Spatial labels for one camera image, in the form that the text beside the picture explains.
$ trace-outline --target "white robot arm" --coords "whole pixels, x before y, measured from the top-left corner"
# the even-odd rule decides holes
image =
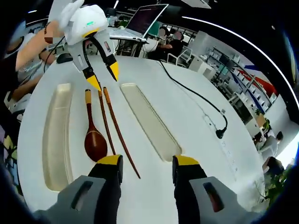
[[[64,28],[68,51],[79,71],[83,71],[87,81],[100,90],[99,82],[93,72],[85,52],[85,42],[91,41],[107,66],[115,81],[118,80],[118,64],[113,55],[114,47],[110,40],[108,21],[104,11],[97,5],[78,8]]]

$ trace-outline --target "laptop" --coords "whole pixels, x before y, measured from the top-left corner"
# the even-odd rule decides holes
[[[124,30],[118,28],[110,29],[110,38],[146,42],[146,34],[167,7],[168,4],[140,7]]]

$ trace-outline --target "monitor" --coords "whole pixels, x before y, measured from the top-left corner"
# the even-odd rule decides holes
[[[226,55],[222,54],[221,57],[220,57],[220,59],[219,59],[219,61],[220,61],[223,65],[226,65],[226,64],[229,62],[229,58],[228,58]]]
[[[149,29],[148,34],[151,34],[153,36],[159,36],[160,26],[161,24],[158,21],[154,22],[154,24]]]
[[[127,28],[145,36],[167,7],[168,4],[140,7],[128,23]]]

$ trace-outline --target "chair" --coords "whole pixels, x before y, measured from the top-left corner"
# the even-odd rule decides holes
[[[179,59],[181,59],[181,60],[184,60],[184,58],[183,58],[183,54],[185,53],[185,52],[187,52],[187,50],[188,49],[186,49],[186,50],[184,50],[179,56],[174,56],[173,54],[171,54],[171,53],[168,53],[167,54],[167,63],[171,63],[171,64],[175,64],[176,66],[181,66],[181,67],[185,67],[182,63],[178,63],[178,61],[179,61]],[[171,62],[171,61],[169,61],[169,57],[172,57],[172,58],[174,58],[175,59],[175,63],[173,63],[173,62]]]
[[[187,51],[185,51],[185,53],[182,55],[182,58],[186,61],[186,63],[189,63],[192,56],[192,49],[184,46],[183,50],[187,50]]]

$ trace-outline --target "black cable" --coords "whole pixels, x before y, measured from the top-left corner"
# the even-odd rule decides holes
[[[133,50],[133,53],[131,54],[132,57],[134,57],[134,54],[135,54],[135,52],[136,52],[136,49],[137,49],[137,47],[135,47],[135,49]]]
[[[50,57],[50,55],[52,54],[52,52],[56,49],[56,47],[61,43],[61,41],[64,39],[64,36],[63,36],[63,38],[61,38],[61,40],[56,44],[56,46],[52,49],[52,51],[49,53],[49,55],[48,55],[48,57],[47,57],[47,59],[46,59],[46,61],[45,61],[45,65],[44,65],[44,67],[43,67],[43,72],[45,73],[46,72],[46,64],[47,64],[47,61],[48,61],[48,59],[49,59],[49,57]]]
[[[123,49],[125,49],[125,48],[127,48],[127,47],[125,46],[125,47],[122,47],[122,48],[120,48],[120,49],[117,49],[117,50],[116,50],[116,53],[118,54],[120,50],[123,50]]]
[[[144,57],[144,55],[145,55],[145,50],[144,50],[143,46],[144,46],[144,45],[142,45],[142,50],[143,50],[143,57],[142,57],[142,58],[145,58],[145,57]]]
[[[118,40],[118,42],[117,42],[117,46],[116,46],[116,48],[115,48],[115,50],[117,51],[117,48],[118,48],[118,46],[120,45],[120,40]]]
[[[221,113],[221,111],[220,111],[214,104],[212,104],[208,99],[206,99],[205,97],[203,97],[203,96],[200,95],[199,93],[197,93],[197,92],[195,92],[195,91],[189,89],[188,87],[184,86],[184,85],[181,84],[179,81],[177,81],[177,80],[175,80],[173,77],[171,77],[170,74],[168,73],[168,71],[166,70],[166,68],[164,67],[163,63],[162,63],[161,61],[159,61],[159,62],[161,63],[161,65],[162,65],[163,69],[165,70],[167,76],[168,76],[172,81],[174,81],[175,83],[177,83],[177,84],[179,84],[180,86],[184,87],[184,88],[187,89],[188,91],[190,91],[190,92],[194,93],[195,95],[199,96],[200,98],[202,98],[204,101],[206,101],[207,103],[209,103],[209,105],[211,105],[217,112],[219,112],[219,113],[223,116],[223,118],[224,118],[224,120],[225,120],[225,127],[224,127],[222,130],[220,129],[220,130],[217,130],[217,131],[216,131],[216,135],[217,135],[217,137],[221,139],[221,138],[223,137],[224,132],[226,131],[226,129],[227,129],[227,127],[228,127],[228,120],[227,120],[227,118],[225,117],[225,115],[224,115],[223,113]]]

